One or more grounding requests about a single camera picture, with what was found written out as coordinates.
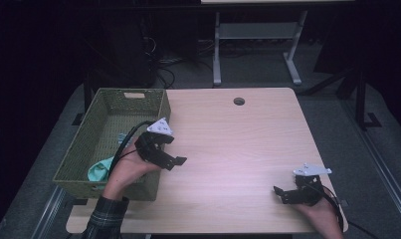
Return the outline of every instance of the light wood tabletop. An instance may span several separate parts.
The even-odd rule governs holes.
[[[323,166],[291,89],[167,91],[174,141],[165,151],[186,156],[162,170],[157,199],[132,201],[123,233],[300,233],[313,229],[273,191],[296,189],[293,170]],[[244,99],[242,106],[235,98]],[[327,175],[322,183],[330,189]],[[97,201],[74,206],[71,233],[86,229]]]

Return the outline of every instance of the basket handle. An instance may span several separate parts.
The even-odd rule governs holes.
[[[145,99],[145,93],[123,93],[123,96],[127,99]]]

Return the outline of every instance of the cable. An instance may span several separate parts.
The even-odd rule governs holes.
[[[170,70],[168,70],[168,69],[161,68],[161,67],[157,68],[157,70],[165,71],[165,72],[169,73],[169,74],[172,76],[172,81],[171,81],[171,83],[167,83],[167,82],[165,81],[165,79],[162,77],[162,75],[160,75],[160,73],[157,73],[157,77],[158,77],[159,80],[163,83],[163,88],[164,88],[164,89],[173,88],[173,84],[175,83],[175,74],[174,74],[172,71],[170,71]]]
[[[129,155],[130,153],[134,153],[135,151],[137,151],[137,149],[135,149],[135,150],[133,150],[133,151],[130,151],[130,152],[127,152],[127,153],[121,155],[121,156],[119,157],[119,159],[122,159],[123,157]]]
[[[135,132],[143,125],[148,124],[151,125],[153,124],[154,121],[143,121],[139,123],[138,125],[134,126],[129,133],[126,135],[125,139],[122,141],[121,145],[119,146],[118,150],[116,151],[115,156],[113,157],[112,163],[110,164],[110,170],[108,173],[108,176],[112,174],[113,169],[115,168],[116,164],[118,163],[120,159],[120,155],[122,154],[123,149],[126,147],[126,144],[129,142],[129,140],[132,138],[132,136],[135,134]]]
[[[153,38],[151,38],[151,37],[144,37],[144,39],[146,39],[146,40],[150,40],[150,41],[152,41],[152,42],[153,42],[153,49],[152,49],[152,50],[150,50],[150,53],[154,53],[154,51],[156,50],[156,46],[157,46],[157,44],[156,44],[156,41],[154,41],[154,39],[153,39]]]
[[[359,226],[359,225],[357,225],[357,224],[355,224],[355,223],[353,223],[353,222],[351,222],[351,221],[349,221],[349,220],[346,220],[346,221],[347,221],[350,225],[352,225],[352,226],[358,228],[359,230],[361,230],[362,232],[364,232],[365,234],[367,234],[368,236],[370,236],[371,238],[379,239],[379,238],[376,237],[373,233],[367,231],[367,230],[364,229],[363,227],[361,227],[361,226]]]
[[[331,194],[333,197],[335,197],[334,193],[333,193],[329,188],[327,188],[326,186],[324,186],[324,188],[325,188],[327,191],[329,191],[330,194]],[[361,227],[361,226],[359,226],[359,225],[357,225],[357,224],[355,224],[355,223],[353,223],[353,222],[351,222],[351,221],[349,221],[349,220],[346,220],[346,221],[348,222],[348,224],[350,224],[351,226],[354,226],[355,228],[361,230],[362,232],[364,232],[365,234],[367,234],[367,235],[370,236],[371,238],[373,238],[373,239],[378,239],[377,236],[375,236],[373,233],[369,232],[369,231],[366,230],[365,228],[363,228],[363,227]]]
[[[222,45],[224,45],[228,40],[222,40],[219,41],[219,47],[221,47]],[[213,52],[215,51],[215,43],[213,42],[212,45],[210,45],[209,47],[206,47],[204,49],[199,50],[198,52],[198,56],[199,57],[210,57],[213,55]]]
[[[173,58],[173,59],[162,59],[159,60],[160,64],[175,64],[175,63],[180,63],[183,62],[183,58]]]
[[[231,42],[229,45],[231,47],[233,47],[233,49],[229,48],[229,53],[225,53],[225,48],[222,48],[222,51],[220,53],[220,56],[222,58],[240,58],[240,57],[244,57],[246,55],[248,55],[248,51],[247,48],[240,46],[240,43],[242,45],[242,42],[240,41],[233,41]]]
[[[209,49],[213,49],[215,47],[215,43],[212,40],[206,40],[205,43],[207,43],[208,45],[204,48],[199,49],[199,53],[208,52]]]

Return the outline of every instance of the gray carpet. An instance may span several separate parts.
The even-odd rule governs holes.
[[[222,86],[220,88],[289,87],[305,90],[327,74],[312,71],[318,56],[319,45],[300,45],[295,56],[303,83],[297,87],[291,82],[282,52],[288,43],[281,45],[258,44],[249,48],[247,55],[222,58]],[[212,66],[212,58],[201,61]],[[181,63],[168,67],[175,74],[174,89],[212,88],[212,72],[203,63]],[[170,75],[161,72],[170,81]],[[348,111],[353,98],[338,100],[334,93],[338,83],[330,85],[312,97],[299,97],[311,133],[321,158],[333,174],[330,176],[340,199],[347,202],[344,212],[348,220],[366,228],[379,238],[401,238],[401,214],[376,170],[371,153],[363,142],[359,129]],[[154,88],[162,88],[157,82]],[[386,109],[380,95],[367,87],[366,109],[376,114],[383,127],[370,128],[367,135],[385,158],[391,172],[401,185],[401,127]],[[59,118],[32,170],[0,225],[2,238],[31,238],[43,215],[55,185],[52,178],[70,145],[78,127],[72,125],[78,113],[84,110],[83,87],[76,89]],[[52,221],[46,238],[67,238],[65,229],[74,198],[65,195],[58,213]],[[123,235],[123,238],[142,238],[143,235]],[[346,238],[369,238],[349,226]],[[315,234],[295,235],[296,239],[319,238]]]

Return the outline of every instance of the table hole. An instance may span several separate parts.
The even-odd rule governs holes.
[[[235,98],[234,99],[234,104],[237,105],[237,106],[242,106],[245,103],[246,103],[246,101],[244,99],[242,99],[242,98]]]

